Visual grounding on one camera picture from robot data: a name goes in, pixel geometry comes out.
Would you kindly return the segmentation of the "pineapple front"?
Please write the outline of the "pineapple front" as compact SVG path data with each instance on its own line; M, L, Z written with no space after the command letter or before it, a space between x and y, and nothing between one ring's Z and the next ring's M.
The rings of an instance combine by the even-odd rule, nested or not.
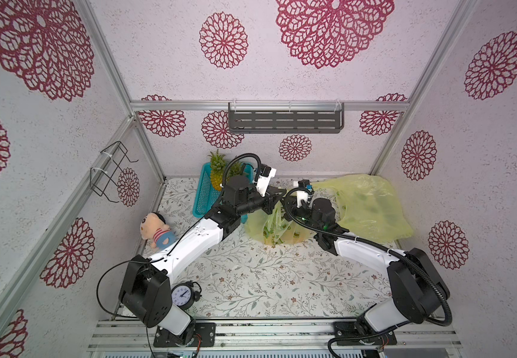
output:
M285 218L285 210L279 203L273 213L267 216L263 226L264 243L268 246L290 245L294 240L294 222Z

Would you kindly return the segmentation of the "pineapple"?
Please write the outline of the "pineapple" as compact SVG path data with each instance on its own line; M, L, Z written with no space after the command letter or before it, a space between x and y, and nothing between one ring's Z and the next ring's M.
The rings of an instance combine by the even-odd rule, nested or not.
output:
M264 243L268 246L290 245L294 240L294 222L285 218L285 210L279 203L273 213L267 216L263 226Z
M229 170L227 171L228 162L225 160L225 154L221 154L218 150L215 152L210 152L210 180L213 188L217 191L222 190L223 176L224 173L227 173L227 180L236 175L241 175L243 173L243 163L238 161L233 164Z

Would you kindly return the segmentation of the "yellow plastic bag top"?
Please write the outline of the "yellow plastic bag top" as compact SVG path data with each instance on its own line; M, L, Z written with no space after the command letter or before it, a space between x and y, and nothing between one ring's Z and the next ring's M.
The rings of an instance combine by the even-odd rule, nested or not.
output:
M287 221L285 210L281 203L277 203L272 214L257 210L247 216L244 224L246 234L266 246L295 245L310 240L315 233Z

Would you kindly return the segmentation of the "yellow plastic bag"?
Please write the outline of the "yellow plastic bag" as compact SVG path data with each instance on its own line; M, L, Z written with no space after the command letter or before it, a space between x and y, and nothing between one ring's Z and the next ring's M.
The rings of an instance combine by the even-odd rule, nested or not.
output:
M345 175L313 188L333 195L338 224L361 238L382 244L414 235L395 189L379 176Z
M244 224L246 234L266 246L295 245L310 240L315 233L287 221L285 210L281 203L277 203L272 214L257 210L247 216Z

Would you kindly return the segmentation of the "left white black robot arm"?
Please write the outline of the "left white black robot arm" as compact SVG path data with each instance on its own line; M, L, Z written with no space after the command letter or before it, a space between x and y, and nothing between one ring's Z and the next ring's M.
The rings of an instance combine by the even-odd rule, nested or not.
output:
M207 250L232 234L242 216L262 210L272 213L286 194L260 177L251 183L245 176L231 178L212 208L169 249L149 258L135 256L127 264L119 301L146 328L158 327L182 340L194 336L195 320L172 301L171 285Z

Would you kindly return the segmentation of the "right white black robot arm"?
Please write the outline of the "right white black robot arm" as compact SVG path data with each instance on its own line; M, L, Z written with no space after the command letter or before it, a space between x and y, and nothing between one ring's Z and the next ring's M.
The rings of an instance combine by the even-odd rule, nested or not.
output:
M363 340L410 323L452 324L449 289L423 250L390 249L350 233L336 222L328 199L318 198L309 207L292 196L284 198L282 205L287 219L315 232L315 240L324 251L367 266L388 280L391 297L356 319L355 331Z

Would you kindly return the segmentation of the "pineapple back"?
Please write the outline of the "pineapple back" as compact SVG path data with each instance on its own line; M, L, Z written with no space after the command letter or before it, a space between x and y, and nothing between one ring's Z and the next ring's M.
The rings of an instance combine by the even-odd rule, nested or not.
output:
M238 161L233 164L229 170L227 171L228 162L225 160L225 154L221 154L218 150L215 152L210 152L210 180L213 188L217 191L222 190L223 176L224 173L227 173L227 180L236 175L241 175L243 173L243 163Z

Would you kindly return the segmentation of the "yellow plastic bag bottom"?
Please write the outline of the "yellow plastic bag bottom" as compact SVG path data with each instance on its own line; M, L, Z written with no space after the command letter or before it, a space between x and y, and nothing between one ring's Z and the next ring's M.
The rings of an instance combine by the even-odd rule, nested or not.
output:
M345 175L313 188L333 195L338 224L361 238L382 244L414 235L395 189L379 176Z

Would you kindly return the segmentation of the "teal plastic basket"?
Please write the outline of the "teal plastic basket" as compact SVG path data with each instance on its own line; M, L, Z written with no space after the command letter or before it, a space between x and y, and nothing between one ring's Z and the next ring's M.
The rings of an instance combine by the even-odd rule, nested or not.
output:
M198 219L204 217L220 195L220 191L212 186L211 171L211 164L206 163L203 165L200 173L192 209L193 216Z

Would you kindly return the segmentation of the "plush doll toy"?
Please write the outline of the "plush doll toy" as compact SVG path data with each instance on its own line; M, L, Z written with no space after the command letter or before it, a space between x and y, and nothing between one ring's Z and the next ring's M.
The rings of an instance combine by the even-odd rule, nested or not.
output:
M143 240L151 242L151 248L163 251L176 243L178 238L159 213L148 213L140 224Z

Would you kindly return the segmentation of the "black alarm clock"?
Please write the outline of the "black alarm clock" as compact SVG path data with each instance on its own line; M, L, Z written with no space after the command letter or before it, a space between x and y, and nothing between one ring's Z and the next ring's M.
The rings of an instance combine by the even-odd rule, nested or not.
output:
M171 298L175 305L182 310L188 310L194 303L200 301L202 287L196 281L178 283L171 291Z

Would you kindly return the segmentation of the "grey wall shelf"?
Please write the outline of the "grey wall shelf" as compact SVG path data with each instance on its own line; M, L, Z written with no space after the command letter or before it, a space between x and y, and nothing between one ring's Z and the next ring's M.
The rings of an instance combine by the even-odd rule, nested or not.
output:
M339 134L344 128L341 104L332 110L239 109L228 104L233 134Z

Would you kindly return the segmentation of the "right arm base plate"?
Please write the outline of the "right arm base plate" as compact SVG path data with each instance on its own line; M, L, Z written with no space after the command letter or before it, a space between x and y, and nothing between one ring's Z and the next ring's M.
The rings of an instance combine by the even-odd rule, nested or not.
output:
M378 335L370 326L364 322L340 321L333 323L335 338L339 346L347 345L371 345L384 346L396 345L397 338L393 331L382 331Z

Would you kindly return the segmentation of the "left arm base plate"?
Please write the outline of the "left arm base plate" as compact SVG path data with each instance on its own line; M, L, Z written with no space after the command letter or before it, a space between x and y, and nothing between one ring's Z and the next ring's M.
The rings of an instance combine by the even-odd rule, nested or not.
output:
M155 348L210 348L215 345L217 325L209 322L195 322L180 336L164 328L157 328Z

